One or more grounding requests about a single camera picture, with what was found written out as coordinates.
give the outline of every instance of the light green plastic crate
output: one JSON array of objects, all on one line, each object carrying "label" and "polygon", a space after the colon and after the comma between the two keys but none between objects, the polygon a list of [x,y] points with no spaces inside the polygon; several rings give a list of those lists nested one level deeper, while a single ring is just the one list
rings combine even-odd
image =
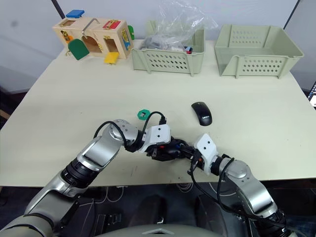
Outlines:
[{"label": "light green plastic crate", "polygon": [[303,52],[286,32],[275,26],[224,25],[215,44],[221,76],[287,74]]},{"label": "light green plastic crate", "polygon": [[[147,33],[154,32],[155,22],[149,23]],[[192,54],[178,51],[157,49],[132,49],[133,67],[136,70],[190,73],[191,76],[201,72],[205,51],[204,30],[197,30],[192,39],[184,44],[193,48]]]}]

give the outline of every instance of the yellow tab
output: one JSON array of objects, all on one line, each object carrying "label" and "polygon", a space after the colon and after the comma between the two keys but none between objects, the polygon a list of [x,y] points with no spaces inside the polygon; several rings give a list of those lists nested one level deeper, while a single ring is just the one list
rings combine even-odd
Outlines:
[{"label": "yellow tab", "polygon": [[116,63],[118,57],[119,57],[119,53],[118,52],[108,53],[108,55],[104,58],[104,62],[105,63]]}]

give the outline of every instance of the black wireless mouse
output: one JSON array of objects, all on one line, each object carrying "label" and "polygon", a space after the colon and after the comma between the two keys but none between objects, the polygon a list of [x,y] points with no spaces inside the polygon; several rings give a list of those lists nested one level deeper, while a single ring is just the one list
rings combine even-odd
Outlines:
[{"label": "black wireless mouse", "polygon": [[191,105],[197,114],[200,125],[208,126],[212,123],[212,115],[204,102],[196,102]]}]

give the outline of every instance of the wall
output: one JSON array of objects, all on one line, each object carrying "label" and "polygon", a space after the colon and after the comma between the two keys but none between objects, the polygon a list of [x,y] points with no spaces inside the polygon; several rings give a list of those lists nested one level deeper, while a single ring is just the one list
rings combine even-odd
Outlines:
[{"label": "wall", "polygon": [[[137,39],[145,22],[158,14],[159,0],[59,0],[64,13],[84,9],[86,16],[126,19]],[[194,1],[221,26],[225,23],[283,27],[296,0]],[[49,0],[0,1],[0,86],[9,92],[29,89],[63,46],[51,27],[60,17]],[[217,39],[220,28],[208,32]]]},{"label": "wall", "polygon": [[291,73],[300,87],[308,91],[316,81],[315,10],[315,0],[301,0],[285,29],[305,54],[292,68]]}]

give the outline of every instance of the white wall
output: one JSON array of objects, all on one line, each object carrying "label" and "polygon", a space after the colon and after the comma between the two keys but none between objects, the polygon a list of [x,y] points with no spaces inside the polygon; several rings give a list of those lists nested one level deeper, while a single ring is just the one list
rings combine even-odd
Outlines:
[{"label": "white wall", "polygon": [[[64,13],[84,9],[85,16],[126,19],[137,39],[145,22],[158,14],[159,0],[59,0]],[[283,27],[296,0],[193,1],[221,26],[226,23]],[[62,44],[51,29],[60,17],[49,0],[0,1],[0,86],[10,92],[30,88]],[[207,39],[217,39],[220,28]]]},{"label": "white wall", "polygon": [[316,1],[301,0],[285,31],[304,52],[291,73],[300,87],[310,90],[316,81]]}]

